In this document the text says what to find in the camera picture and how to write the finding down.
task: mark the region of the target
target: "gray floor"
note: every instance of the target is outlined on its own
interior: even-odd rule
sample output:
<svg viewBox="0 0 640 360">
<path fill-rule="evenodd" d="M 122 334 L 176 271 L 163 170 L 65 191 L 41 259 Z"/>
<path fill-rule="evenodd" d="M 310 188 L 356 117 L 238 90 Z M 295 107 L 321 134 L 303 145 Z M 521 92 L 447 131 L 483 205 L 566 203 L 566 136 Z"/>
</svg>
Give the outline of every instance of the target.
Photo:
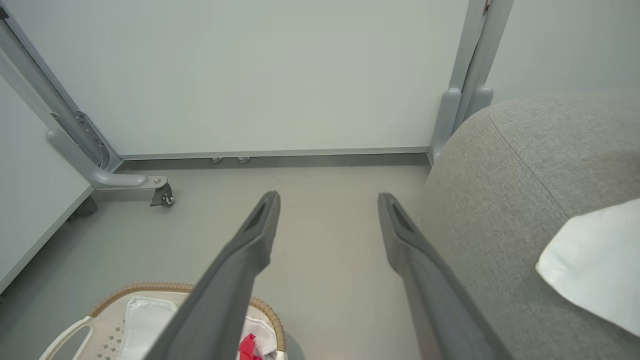
<svg viewBox="0 0 640 360">
<path fill-rule="evenodd" d="M 260 196 L 275 189 L 280 223 L 253 295 L 278 313 L 289 359 L 417 359 L 376 196 L 393 193 L 415 219 L 425 161 L 422 154 L 254 159 L 242 167 L 231 159 L 127 164 L 124 172 L 168 176 L 175 205 L 150 208 L 150 192 L 97 194 L 98 212 L 67 222 L 5 292 L 0 357 L 38 358 L 126 284 L 197 282 Z"/>
</svg>

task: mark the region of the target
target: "white cloth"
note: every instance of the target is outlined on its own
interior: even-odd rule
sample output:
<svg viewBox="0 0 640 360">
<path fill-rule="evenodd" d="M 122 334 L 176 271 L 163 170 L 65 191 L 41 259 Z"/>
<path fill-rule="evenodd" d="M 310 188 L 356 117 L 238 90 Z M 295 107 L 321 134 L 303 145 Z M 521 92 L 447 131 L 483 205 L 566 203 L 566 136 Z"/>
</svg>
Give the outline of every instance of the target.
<svg viewBox="0 0 640 360">
<path fill-rule="evenodd" d="M 242 335 L 240 336 L 238 344 L 249 334 L 255 335 L 255 339 L 253 339 L 253 343 L 255 344 L 254 355 L 260 356 L 265 360 L 275 358 L 275 352 L 278 350 L 276 332 L 271 327 L 269 318 L 253 306 L 247 309 L 246 316 L 244 317 Z"/>
<path fill-rule="evenodd" d="M 536 270 L 570 302 L 640 336 L 640 199 L 569 219 Z"/>
<path fill-rule="evenodd" d="M 178 306 L 152 297 L 133 297 L 125 310 L 118 360 L 142 360 L 169 324 Z"/>
</svg>

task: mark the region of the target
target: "caster wheel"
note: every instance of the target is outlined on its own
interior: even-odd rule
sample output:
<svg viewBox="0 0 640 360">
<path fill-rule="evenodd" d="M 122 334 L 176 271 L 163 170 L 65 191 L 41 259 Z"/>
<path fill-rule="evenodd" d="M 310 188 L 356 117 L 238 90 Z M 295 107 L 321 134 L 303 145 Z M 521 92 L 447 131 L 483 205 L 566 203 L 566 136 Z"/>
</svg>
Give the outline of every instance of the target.
<svg viewBox="0 0 640 360">
<path fill-rule="evenodd" d="M 161 203 L 162 207 L 170 208 L 173 205 L 173 196 L 171 197 L 162 197 Z"/>
</svg>

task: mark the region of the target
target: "white cabinet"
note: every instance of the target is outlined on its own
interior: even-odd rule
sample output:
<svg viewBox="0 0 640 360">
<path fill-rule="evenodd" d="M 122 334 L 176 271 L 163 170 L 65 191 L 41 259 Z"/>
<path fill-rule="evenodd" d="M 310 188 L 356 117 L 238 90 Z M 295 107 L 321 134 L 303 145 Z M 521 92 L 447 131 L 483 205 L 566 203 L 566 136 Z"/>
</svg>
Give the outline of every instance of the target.
<svg viewBox="0 0 640 360">
<path fill-rule="evenodd" d="M 47 126 L 12 86 L 23 96 L 29 96 L 29 89 L 4 57 L 0 59 L 0 75 L 2 292 L 92 188 L 49 145 Z M 31 96 L 31 106 L 43 106 Z M 47 109 L 38 112 L 49 116 Z"/>
</svg>

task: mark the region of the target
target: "white wall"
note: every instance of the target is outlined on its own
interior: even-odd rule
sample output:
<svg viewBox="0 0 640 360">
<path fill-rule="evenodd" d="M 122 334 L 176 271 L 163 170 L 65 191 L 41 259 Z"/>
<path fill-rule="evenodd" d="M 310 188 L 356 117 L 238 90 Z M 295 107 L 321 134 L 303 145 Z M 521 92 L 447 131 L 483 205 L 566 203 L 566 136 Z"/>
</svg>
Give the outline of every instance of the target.
<svg viewBox="0 0 640 360">
<path fill-rule="evenodd" d="M 49 145 L 45 137 L 47 126 L 9 85 L 8 81 L 17 84 L 20 79 L 15 73 L 12 75 L 2 51 L 0 57 L 2 292 L 66 220 L 63 214 L 87 194 L 90 187 Z M 38 101 L 34 99 L 30 103 L 38 104 Z"/>
<path fill-rule="evenodd" d="M 496 104 L 640 88 L 640 1 L 516 0 L 487 85 Z"/>
<path fill-rule="evenodd" d="M 468 0 L 4 0 L 119 155 L 426 147 Z"/>
</svg>

